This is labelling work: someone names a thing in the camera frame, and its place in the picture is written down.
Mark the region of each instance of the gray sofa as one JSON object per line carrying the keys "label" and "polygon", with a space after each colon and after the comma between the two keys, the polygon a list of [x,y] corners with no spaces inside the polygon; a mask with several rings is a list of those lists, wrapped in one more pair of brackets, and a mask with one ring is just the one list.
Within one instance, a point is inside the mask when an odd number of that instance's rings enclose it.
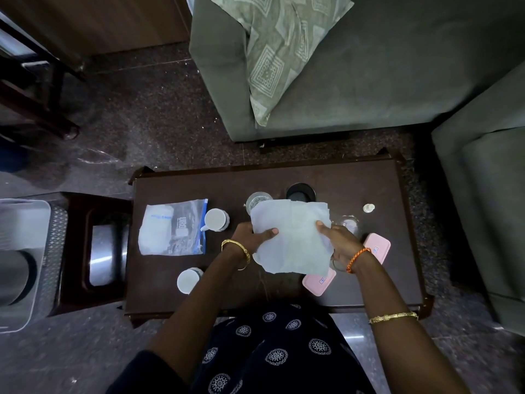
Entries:
{"label": "gray sofa", "polygon": [[525,336],[525,63],[432,138],[490,301]]}
{"label": "gray sofa", "polygon": [[428,122],[525,60],[525,0],[353,1],[259,127],[243,28],[195,0],[190,52],[233,141]]}

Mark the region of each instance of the dark blue sleeve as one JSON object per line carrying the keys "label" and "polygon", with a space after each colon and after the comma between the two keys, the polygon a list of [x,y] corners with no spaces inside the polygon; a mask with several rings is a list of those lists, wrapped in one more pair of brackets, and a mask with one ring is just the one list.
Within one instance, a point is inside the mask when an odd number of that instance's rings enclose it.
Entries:
{"label": "dark blue sleeve", "polygon": [[188,386],[162,358],[151,351],[141,351],[126,366],[106,394],[128,392],[189,392]]}

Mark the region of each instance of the pink box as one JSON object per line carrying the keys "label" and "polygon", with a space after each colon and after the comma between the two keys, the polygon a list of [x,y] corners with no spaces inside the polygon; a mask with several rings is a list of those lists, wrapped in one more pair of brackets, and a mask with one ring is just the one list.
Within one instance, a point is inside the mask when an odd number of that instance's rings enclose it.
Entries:
{"label": "pink box", "polygon": [[311,291],[316,296],[321,296],[329,284],[332,283],[336,272],[328,267],[328,274],[326,276],[307,274],[302,279],[302,285]]}
{"label": "pink box", "polygon": [[383,264],[387,253],[390,250],[390,241],[377,234],[370,234],[366,237],[364,247],[369,247],[372,254]]}

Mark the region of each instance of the hand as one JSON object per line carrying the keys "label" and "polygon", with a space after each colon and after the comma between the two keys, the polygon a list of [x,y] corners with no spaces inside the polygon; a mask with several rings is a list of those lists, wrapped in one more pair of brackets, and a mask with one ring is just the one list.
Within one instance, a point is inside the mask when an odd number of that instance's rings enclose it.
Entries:
{"label": "hand", "polygon": [[341,225],[333,225],[328,228],[321,221],[316,222],[317,230],[330,239],[334,247],[333,258],[342,263],[348,263],[355,254],[363,249],[359,240]]}
{"label": "hand", "polygon": [[[232,240],[239,242],[244,247],[246,247],[246,250],[249,251],[250,254],[253,254],[257,251],[257,249],[259,249],[259,246],[263,242],[272,239],[278,233],[279,230],[277,228],[272,228],[271,230],[266,230],[260,234],[254,234],[252,223],[240,223],[237,225],[235,232],[233,232]],[[228,243],[227,245],[233,245],[240,249],[239,246],[233,243]]]}

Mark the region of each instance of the speckled tile floor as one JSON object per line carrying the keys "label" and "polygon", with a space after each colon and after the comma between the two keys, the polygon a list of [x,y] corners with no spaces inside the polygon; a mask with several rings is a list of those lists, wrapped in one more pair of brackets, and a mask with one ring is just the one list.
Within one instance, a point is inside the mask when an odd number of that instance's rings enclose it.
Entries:
{"label": "speckled tile floor", "polygon": [[[354,132],[347,140],[277,147],[234,144],[221,123],[186,44],[98,57],[86,84],[68,78],[62,106],[82,127],[72,142],[26,129],[30,165],[0,173],[0,197],[74,191],[131,198],[131,173],[148,165],[176,170],[339,158],[400,149],[403,178],[427,291],[436,296],[423,325],[474,393],[522,392],[523,338],[498,329],[483,296],[450,281],[450,244],[417,165],[412,128]],[[9,393],[103,392],[161,326],[132,329],[110,304],[47,318],[0,335],[0,387]],[[364,314],[334,320],[378,393],[389,392]]]}

